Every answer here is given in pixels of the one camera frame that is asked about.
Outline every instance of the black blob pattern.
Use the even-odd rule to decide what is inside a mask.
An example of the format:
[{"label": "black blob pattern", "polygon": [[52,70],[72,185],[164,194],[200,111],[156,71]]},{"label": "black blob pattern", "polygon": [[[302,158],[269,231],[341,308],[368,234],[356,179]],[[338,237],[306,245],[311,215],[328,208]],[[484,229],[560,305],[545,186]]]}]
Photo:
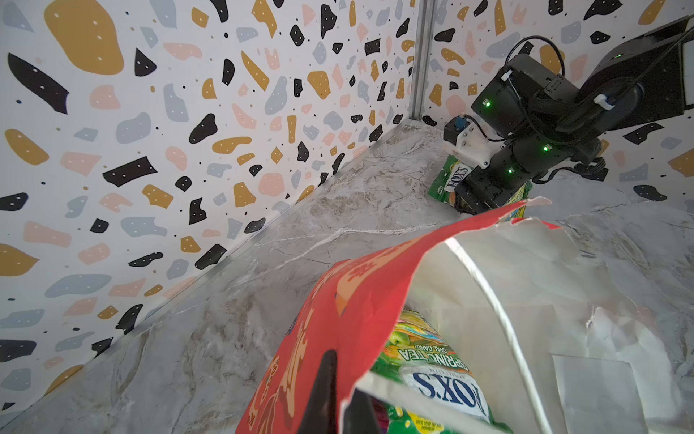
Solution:
[{"label": "black blob pattern", "polygon": [[224,70],[221,73],[221,82],[229,86],[231,79],[234,78],[235,72],[236,68],[234,67],[234,63],[229,59],[224,59]]},{"label": "black blob pattern", "polygon": [[217,124],[214,123],[214,114],[209,113],[193,128],[188,137],[188,142],[199,143],[205,137],[210,137],[217,132]]},{"label": "black blob pattern", "polygon": [[325,34],[335,27],[337,15],[332,13],[330,6],[321,5],[321,39],[325,38]]},{"label": "black blob pattern", "polygon": [[309,151],[308,151],[308,148],[306,147],[306,145],[303,144],[303,142],[299,142],[299,145],[297,148],[298,148],[298,155],[296,156],[296,160],[297,161],[303,161],[303,162],[308,161]]},{"label": "black blob pattern", "polygon": [[96,351],[96,355],[94,356],[94,358],[99,357],[99,354],[106,351],[108,347],[111,346],[111,341],[113,341],[113,338],[109,337],[108,339],[100,340],[92,344],[92,351]]},{"label": "black blob pattern", "polygon": [[12,75],[37,97],[46,101],[56,112],[67,114],[68,92],[57,81],[47,76],[41,69],[15,56],[7,55],[7,64]]},{"label": "black blob pattern", "polygon": [[103,178],[116,187],[120,187],[134,179],[155,173],[157,173],[157,169],[152,167],[147,157],[142,157],[115,169],[107,170],[103,173]]},{"label": "black blob pattern", "polygon": [[0,197],[0,211],[19,211],[28,200],[29,195],[27,193],[10,194],[9,196]]},{"label": "black blob pattern", "polygon": [[205,269],[206,267],[209,267],[210,265],[214,265],[219,262],[221,257],[226,253],[226,249],[223,248],[219,244],[215,244],[214,246],[210,247],[210,250],[207,251],[203,255],[202,258],[198,259],[195,261],[195,268],[197,269]]},{"label": "black blob pattern", "polygon": [[634,131],[632,131],[629,134],[624,134],[622,137],[625,139],[629,140],[633,144],[641,144],[646,141],[646,138],[648,137],[649,133],[652,133],[653,131],[658,131],[663,129],[663,126],[658,124],[657,122],[651,122],[650,124],[646,124]]},{"label": "black blob pattern", "polygon": [[294,96],[299,98],[301,96],[301,91],[303,90],[303,84],[301,83],[301,78],[294,79]]},{"label": "black blob pattern", "polygon": [[116,329],[122,330],[124,335],[127,335],[128,333],[133,331],[133,329],[135,328],[135,320],[137,319],[137,315],[141,310],[142,304],[136,304],[132,308],[128,309],[123,314],[120,321],[118,321]]},{"label": "black blob pattern", "polygon": [[486,10],[487,6],[489,6],[489,2],[487,0],[482,0],[479,6],[475,9],[475,12],[473,12],[473,14],[475,14],[475,16],[477,17],[479,14]]},{"label": "black blob pattern", "polygon": [[403,21],[403,23],[398,27],[398,31],[395,32],[395,37],[400,37],[407,33],[409,28],[409,18]]},{"label": "black blob pattern", "polygon": [[181,176],[178,181],[176,181],[175,185],[182,191],[185,191],[188,190],[191,185],[193,185],[193,181],[191,181],[187,176]]},{"label": "black blob pattern", "polygon": [[106,220],[96,219],[96,220],[94,220],[94,223],[92,224],[90,232],[104,233],[104,232],[106,232],[106,229],[108,229],[108,222]]},{"label": "black blob pattern", "polygon": [[430,126],[436,126],[436,124],[438,124],[438,122],[434,121],[429,115],[422,116],[422,122]]},{"label": "black blob pattern", "polygon": [[220,22],[226,22],[229,19],[229,9],[226,7],[226,0],[210,0],[217,10]]},{"label": "black blob pattern", "polygon": [[603,33],[601,31],[594,31],[591,35],[591,42],[594,45],[602,44],[603,42],[609,40],[609,38],[611,38],[611,36],[607,35],[606,33]]},{"label": "black blob pattern", "polygon": [[368,41],[364,43],[364,55],[368,56],[372,53],[381,52],[381,38],[374,39],[373,41]]},{"label": "black blob pattern", "polygon": [[148,76],[157,69],[157,64],[152,62],[139,49],[135,49],[135,75],[138,77]]},{"label": "black blob pattern", "polygon": [[253,175],[253,178],[255,178],[255,175],[257,175],[258,172],[260,172],[260,170],[262,170],[261,165],[253,165],[248,169],[248,171],[251,173],[251,175]]},{"label": "black blob pattern", "polygon": [[128,265],[131,267],[146,267],[147,265],[150,265],[153,260],[155,259],[161,259],[164,257],[164,254],[160,251],[157,251],[155,253],[150,253],[147,256],[142,256],[141,258],[138,258],[132,262],[128,262]]},{"label": "black blob pattern", "polygon": [[564,0],[550,0],[547,12],[550,15],[557,15],[564,11]]},{"label": "black blob pattern", "polygon": [[337,173],[337,170],[340,168],[340,164],[342,164],[342,160],[345,158],[345,153],[341,153],[340,155],[335,158],[335,161],[332,162],[332,174],[335,175]]},{"label": "black blob pattern", "polygon": [[588,8],[583,20],[585,21],[593,15],[609,15],[621,6],[619,0],[593,0],[593,4]]},{"label": "black blob pattern", "polygon": [[202,208],[200,208],[202,202],[203,198],[190,201],[190,208],[188,212],[188,224],[195,224],[208,218],[208,214]]},{"label": "black blob pattern", "polygon": [[303,33],[301,33],[301,29],[296,24],[294,24],[294,27],[291,28],[289,36],[291,37],[291,40],[294,41],[294,45],[297,47],[300,47],[303,44]]},{"label": "black blob pattern", "polygon": [[450,42],[453,40],[454,34],[455,34],[455,28],[451,27],[448,30],[438,32],[436,34],[436,36],[434,36],[434,41]]},{"label": "black blob pattern", "polygon": [[246,225],[246,228],[244,229],[244,233],[258,232],[260,229],[262,229],[264,224],[265,224],[265,217],[261,218],[260,220],[253,220],[251,223]]},{"label": "black blob pattern", "polygon": [[635,185],[634,193],[638,194],[644,199],[648,199],[649,201],[660,202],[668,198],[666,195],[658,192],[658,189],[656,189],[652,185]]},{"label": "black blob pattern", "polygon": [[369,142],[375,142],[383,134],[383,125],[378,124],[375,130],[371,131],[369,134]]}]

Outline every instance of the pink blob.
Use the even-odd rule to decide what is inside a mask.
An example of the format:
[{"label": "pink blob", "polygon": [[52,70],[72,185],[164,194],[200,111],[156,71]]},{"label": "pink blob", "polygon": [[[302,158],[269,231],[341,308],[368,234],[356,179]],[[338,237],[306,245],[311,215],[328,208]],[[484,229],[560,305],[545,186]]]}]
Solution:
[{"label": "pink blob", "polygon": [[328,133],[323,137],[323,143],[326,145],[330,146],[332,144],[332,141],[335,140],[335,134],[333,133]]},{"label": "pink blob", "polygon": [[70,247],[72,235],[55,231],[40,223],[27,222],[24,224],[24,241],[52,244],[59,247]]},{"label": "pink blob", "polygon": [[275,119],[272,119],[272,122],[270,122],[270,131],[280,130],[282,130],[282,117],[277,116]]},{"label": "pink blob", "polygon": [[194,277],[189,277],[185,279],[184,281],[178,282],[175,284],[173,287],[171,287],[170,290],[166,291],[164,294],[162,294],[164,297],[168,298],[171,300],[178,294],[180,294],[181,291],[183,291],[185,288],[189,287],[193,282],[195,281]]},{"label": "pink blob", "polygon": [[614,158],[614,161],[619,167],[624,167],[624,164],[627,162],[627,156],[624,154],[624,151],[617,151],[613,153],[612,158]]},{"label": "pink blob", "polygon": [[109,193],[105,195],[101,198],[99,204],[105,206],[113,212],[121,212],[121,209],[118,208],[120,205],[133,206],[133,202],[130,202],[118,193]]},{"label": "pink blob", "polygon": [[100,159],[101,156],[94,156],[88,153],[64,152],[60,159],[60,165],[65,169],[88,176]]},{"label": "pink blob", "polygon": [[316,17],[316,13],[309,5],[301,5],[301,13],[303,14],[304,18],[304,27],[308,26],[308,24]]},{"label": "pink blob", "polygon": [[112,85],[101,85],[92,90],[92,93],[89,95],[89,105],[99,110],[121,108]]},{"label": "pink blob", "polygon": [[263,175],[258,184],[258,192],[265,196],[272,197],[277,197],[285,192],[285,180],[282,174],[272,173]]},{"label": "pink blob", "polygon": [[188,166],[188,157],[177,147],[168,147],[166,152],[168,161],[171,161],[176,169],[183,171]]},{"label": "pink blob", "polygon": [[465,102],[458,95],[453,95],[446,99],[446,108],[451,117],[463,115],[465,113]]},{"label": "pink blob", "polygon": [[164,43],[164,49],[179,60],[187,60],[189,57],[202,58],[203,52],[193,44]]},{"label": "pink blob", "polygon": [[98,297],[90,297],[88,299],[81,299],[72,303],[65,313],[62,314],[63,317],[78,317],[80,315],[86,315],[92,313],[94,307],[96,306],[96,300]]},{"label": "pink blob", "polygon": [[221,235],[221,232],[216,231],[216,230],[214,230],[214,229],[205,229],[205,230],[203,231],[203,237],[204,237],[204,238],[207,238],[207,237],[219,237],[220,235]]},{"label": "pink blob", "polygon": [[477,53],[475,51],[475,40],[473,39],[472,32],[468,32],[468,37],[465,39],[465,52],[470,57],[475,57],[475,54]]},{"label": "pink blob", "polygon": [[360,42],[364,40],[364,37],[368,32],[369,30],[366,28],[366,26],[363,23],[359,23],[359,27],[357,27],[357,36],[359,36]]},{"label": "pink blob", "polygon": [[236,104],[231,105],[231,109],[234,110],[234,115],[236,116],[236,121],[240,126],[247,128],[249,130],[255,130],[255,119],[248,116],[246,112],[241,110]]},{"label": "pink blob", "polygon": [[348,133],[347,131],[340,131],[340,134],[337,136],[337,138],[340,139],[340,142],[342,142],[342,144],[347,144],[347,142],[349,142],[349,139],[352,138],[352,133]]},{"label": "pink blob", "polygon": [[337,88],[341,89],[342,85],[344,84],[344,80],[342,79],[342,73],[340,72],[340,65],[335,64],[335,69],[332,71],[332,79],[335,80],[335,83],[337,83]]},{"label": "pink blob", "polygon": [[109,249],[106,244],[99,243],[96,246],[88,247],[80,253],[77,253],[77,257],[86,265],[91,265],[108,258],[110,254],[111,249]]},{"label": "pink blob", "polygon": [[489,74],[491,72],[491,69],[494,68],[494,65],[496,65],[496,63],[493,60],[488,60],[482,63],[480,69]]}]

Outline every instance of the gray marble surface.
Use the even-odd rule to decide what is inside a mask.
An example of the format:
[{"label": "gray marble surface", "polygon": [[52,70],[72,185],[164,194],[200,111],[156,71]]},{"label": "gray marble surface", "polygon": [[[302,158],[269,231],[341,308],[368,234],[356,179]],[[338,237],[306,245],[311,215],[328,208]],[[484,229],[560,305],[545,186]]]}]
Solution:
[{"label": "gray marble surface", "polygon": [[[322,273],[464,218],[427,194],[446,159],[440,138],[424,124],[404,127],[3,434],[234,432]],[[693,216],[572,174],[532,193],[555,204],[528,215],[565,226],[606,261],[617,287],[653,312],[694,403]]]}]

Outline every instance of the green candy package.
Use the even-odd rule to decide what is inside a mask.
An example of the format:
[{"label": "green candy package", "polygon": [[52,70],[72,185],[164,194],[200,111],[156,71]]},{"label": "green candy package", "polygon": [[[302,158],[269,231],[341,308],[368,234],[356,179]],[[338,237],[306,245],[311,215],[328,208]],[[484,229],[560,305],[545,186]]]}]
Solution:
[{"label": "green candy package", "polygon": [[[403,310],[371,371],[512,434],[506,424],[494,420],[467,365],[413,310]],[[387,434],[457,434],[418,415],[415,408],[388,403],[380,403],[377,408],[384,408],[388,415]]]}]

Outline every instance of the patterned wall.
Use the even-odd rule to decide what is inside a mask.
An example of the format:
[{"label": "patterned wall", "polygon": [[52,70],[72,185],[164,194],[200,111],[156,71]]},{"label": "patterned wall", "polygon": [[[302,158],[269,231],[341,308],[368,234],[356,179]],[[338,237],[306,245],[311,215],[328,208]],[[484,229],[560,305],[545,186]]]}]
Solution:
[{"label": "patterned wall", "polygon": [[323,1],[0,3],[0,416],[407,116],[414,0]]},{"label": "patterned wall", "polygon": [[[542,35],[564,53],[566,75],[580,87],[602,57],[625,40],[694,14],[691,0],[437,0],[423,120],[443,128],[525,36]],[[518,49],[555,72],[544,42]],[[607,169],[596,179],[622,191],[694,213],[694,110],[601,136]]]}]

